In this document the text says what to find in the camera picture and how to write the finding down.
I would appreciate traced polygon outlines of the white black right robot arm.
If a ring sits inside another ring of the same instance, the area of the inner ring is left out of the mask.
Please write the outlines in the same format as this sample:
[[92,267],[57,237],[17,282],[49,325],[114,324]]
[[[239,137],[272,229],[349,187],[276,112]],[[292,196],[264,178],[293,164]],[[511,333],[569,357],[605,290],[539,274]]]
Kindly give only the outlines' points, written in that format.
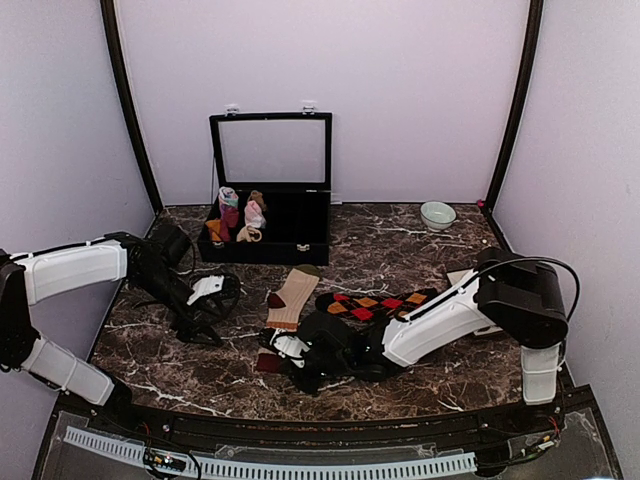
[[475,268],[441,295],[368,329],[356,331],[327,314],[312,314],[298,329],[302,351],[290,378],[309,394],[329,378],[380,382],[464,336],[498,327],[520,346],[524,401],[511,410],[510,424],[530,434],[549,416],[574,313],[564,307],[558,268],[575,272],[560,260],[487,248]]

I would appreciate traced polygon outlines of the striped beige maroon sock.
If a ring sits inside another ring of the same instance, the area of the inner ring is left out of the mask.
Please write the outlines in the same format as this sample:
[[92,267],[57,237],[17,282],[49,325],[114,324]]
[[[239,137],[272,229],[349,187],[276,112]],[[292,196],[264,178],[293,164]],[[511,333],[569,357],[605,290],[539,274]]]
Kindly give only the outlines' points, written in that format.
[[295,266],[283,286],[271,292],[267,298],[268,316],[266,328],[260,333],[264,341],[258,353],[256,370],[277,373],[284,359],[268,349],[275,333],[295,333],[300,314],[321,278],[320,270],[309,264]]

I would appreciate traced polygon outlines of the pink white rolled sock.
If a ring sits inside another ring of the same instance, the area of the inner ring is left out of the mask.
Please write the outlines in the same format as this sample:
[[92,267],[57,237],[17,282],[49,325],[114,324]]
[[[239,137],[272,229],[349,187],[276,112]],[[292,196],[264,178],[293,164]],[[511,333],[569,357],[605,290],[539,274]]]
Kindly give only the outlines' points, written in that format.
[[266,226],[263,210],[255,200],[249,200],[244,209],[245,224],[248,227],[262,229]]

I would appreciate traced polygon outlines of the black frame post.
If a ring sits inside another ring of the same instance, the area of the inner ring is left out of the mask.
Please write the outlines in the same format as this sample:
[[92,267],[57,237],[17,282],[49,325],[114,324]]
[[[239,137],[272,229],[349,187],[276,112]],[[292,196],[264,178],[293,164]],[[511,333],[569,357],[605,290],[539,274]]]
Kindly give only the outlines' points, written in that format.
[[155,214],[158,214],[163,210],[164,205],[152,172],[151,162],[144,144],[136,107],[134,105],[134,98],[120,38],[116,2],[113,0],[100,0],[99,3],[112,74],[127,133],[151,208]]
[[543,10],[543,0],[531,0],[529,2],[523,48],[513,98],[489,189],[484,199],[484,207],[489,215],[493,214],[497,205],[514,150],[534,67]]

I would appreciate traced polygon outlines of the multicolour rolled sock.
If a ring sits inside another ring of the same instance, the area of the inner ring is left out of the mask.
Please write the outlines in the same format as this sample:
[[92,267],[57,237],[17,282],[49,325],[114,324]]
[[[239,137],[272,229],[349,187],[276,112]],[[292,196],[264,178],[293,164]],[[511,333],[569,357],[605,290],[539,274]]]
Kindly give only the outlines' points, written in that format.
[[218,191],[218,201],[220,206],[238,208],[239,197],[233,188],[222,186]]

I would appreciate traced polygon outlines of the small circuit board right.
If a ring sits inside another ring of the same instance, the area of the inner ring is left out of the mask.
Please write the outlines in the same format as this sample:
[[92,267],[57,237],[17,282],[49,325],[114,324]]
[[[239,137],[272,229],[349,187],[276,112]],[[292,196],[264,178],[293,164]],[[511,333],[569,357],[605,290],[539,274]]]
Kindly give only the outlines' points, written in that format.
[[543,438],[539,439],[536,443],[532,445],[528,445],[522,449],[522,453],[525,456],[531,455],[541,455],[543,452],[548,450],[549,448],[555,447],[559,442],[558,435],[547,435]]

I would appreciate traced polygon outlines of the square floral plate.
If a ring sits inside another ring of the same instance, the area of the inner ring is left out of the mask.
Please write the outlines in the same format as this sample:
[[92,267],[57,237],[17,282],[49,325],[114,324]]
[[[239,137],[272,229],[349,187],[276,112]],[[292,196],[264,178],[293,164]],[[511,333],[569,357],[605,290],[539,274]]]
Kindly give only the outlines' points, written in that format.
[[[447,272],[446,276],[447,276],[447,279],[448,279],[450,285],[453,286],[453,285],[456,285],[457,283],[459,283],[462,279],[464,279],[471,272],[472,272],[471,269],[457,270],[457,271]],[[492,326],[482,327],[482,328],[480,328],[478,330],[475,330],[473,332],[473,336],[474,337],[487,337],[487,336],[499,334],[499,333],[502,333],[502,332],[503,332],[503,330],[500,327],[498,327],[496,325],[492,325]]]

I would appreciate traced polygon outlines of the black left frame post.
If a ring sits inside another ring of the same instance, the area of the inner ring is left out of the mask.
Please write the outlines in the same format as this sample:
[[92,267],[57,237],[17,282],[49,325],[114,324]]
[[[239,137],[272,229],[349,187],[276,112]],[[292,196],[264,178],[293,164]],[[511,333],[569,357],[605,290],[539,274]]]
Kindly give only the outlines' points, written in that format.
[[134,98],[120,38],[116,2],[113,0],[100,0],[99,3],[112,74],[127,133],[151,208],[155,214],[158,214],[163,210],[164,205],[152,172],[151,162],[144,144],[136,107],[134,105]]

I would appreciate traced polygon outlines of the pale green bowl at back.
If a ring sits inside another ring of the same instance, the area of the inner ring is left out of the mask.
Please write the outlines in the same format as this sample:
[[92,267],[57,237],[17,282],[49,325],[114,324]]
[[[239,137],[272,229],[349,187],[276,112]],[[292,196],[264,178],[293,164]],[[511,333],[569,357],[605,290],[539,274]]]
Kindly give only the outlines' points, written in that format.
[[428,201],[421,205],[420,216],[425,226],[433,232],[448,229],[457,219],[456,211],[446,203]]

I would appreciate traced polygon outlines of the black argyle orange red sock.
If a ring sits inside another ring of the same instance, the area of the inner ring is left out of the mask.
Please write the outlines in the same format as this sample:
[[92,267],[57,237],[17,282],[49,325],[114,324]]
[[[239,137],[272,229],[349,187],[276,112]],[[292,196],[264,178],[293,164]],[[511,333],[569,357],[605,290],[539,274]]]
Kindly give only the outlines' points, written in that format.
[[434,288],[392,296],[329,292],[316,298],[315,307],[323,313],[343,320],[367,323],[392,317],[395,313],[411,312],[433,300],[437,295],[438,291]]

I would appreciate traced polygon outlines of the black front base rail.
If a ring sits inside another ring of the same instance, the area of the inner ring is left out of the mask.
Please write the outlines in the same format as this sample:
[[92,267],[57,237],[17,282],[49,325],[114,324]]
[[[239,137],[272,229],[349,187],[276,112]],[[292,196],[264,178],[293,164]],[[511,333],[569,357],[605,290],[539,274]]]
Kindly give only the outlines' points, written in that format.
[[294,449],[373,448],[433,443],[438,449],[463,450],[502,448],[516,437],[554,433],[564,424],[565,398],[544,405],[524,402],[471,411],[449,410],[438,415],[395,415],[381,404],[368,405],[358,399],[353,407],[331,406],[323,396],[296,400],[298,420],[292,409],[270,407],[263,414],[242,415],[241,403],[216,410],[177,396],[163,395],[160,407],[131,403],[120,414],[104,413],[80,401],[57,402],[49,419],[49,430],[64,421],[76,422],[111,434],[125,434],[153,444],[210,450],[216,444]]

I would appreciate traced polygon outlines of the black box with glass lid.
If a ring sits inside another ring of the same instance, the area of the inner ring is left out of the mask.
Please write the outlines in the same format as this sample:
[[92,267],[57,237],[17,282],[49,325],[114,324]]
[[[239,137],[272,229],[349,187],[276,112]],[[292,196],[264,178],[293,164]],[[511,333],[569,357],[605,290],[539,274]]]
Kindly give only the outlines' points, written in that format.
[[[202,228],[203,261],[326,266],[329,263],[332,127],[329,112],[217,114],[209,118],[213,165],[220,187],[239,197],[228,241]],[[262,237],[240,241],[245,208],[262,195]]]

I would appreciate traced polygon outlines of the magenta rolled sock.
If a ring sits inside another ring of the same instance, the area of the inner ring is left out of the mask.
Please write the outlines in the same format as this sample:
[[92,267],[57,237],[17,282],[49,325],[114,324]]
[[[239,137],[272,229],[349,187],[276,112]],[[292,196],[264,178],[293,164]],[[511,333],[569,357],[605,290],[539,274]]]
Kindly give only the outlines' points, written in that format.
[[235,229],[239,220],[239,210],[237,207],[222,204],[220,206],[220,232],[219,236],[223,242],[231,241],[230,231]]

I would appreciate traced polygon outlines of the black right frame post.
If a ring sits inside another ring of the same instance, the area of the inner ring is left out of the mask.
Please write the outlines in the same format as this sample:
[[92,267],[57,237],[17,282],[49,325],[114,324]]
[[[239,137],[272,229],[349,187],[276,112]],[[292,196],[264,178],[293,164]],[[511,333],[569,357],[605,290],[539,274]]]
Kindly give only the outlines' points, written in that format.
[[529,2],[523,48],[513,98],[489,189],[484,199],[484,207],[489,215],[493,214],[497,205],[514,150],[534,67],[543,10],[543,0],[531,0]]

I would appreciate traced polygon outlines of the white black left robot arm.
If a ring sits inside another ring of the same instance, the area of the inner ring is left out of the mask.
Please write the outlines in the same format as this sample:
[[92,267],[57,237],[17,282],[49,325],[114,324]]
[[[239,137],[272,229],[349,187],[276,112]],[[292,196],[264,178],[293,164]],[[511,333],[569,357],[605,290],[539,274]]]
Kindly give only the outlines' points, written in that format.
[[1,255],[1,369],[25,371],[62,392],[103,407],[101,417],[120,436],[141,427],[120,380],[43,336],[30,308],[49,297],[86,286],[126,280],[174,315],[171,328],[187,344],[217,347],[217,323],[238,303],[240,281],[218,273],[185,283],[176,269],[195,246],[179,227],[164,225],[143,239],[127,232],[32,253]]

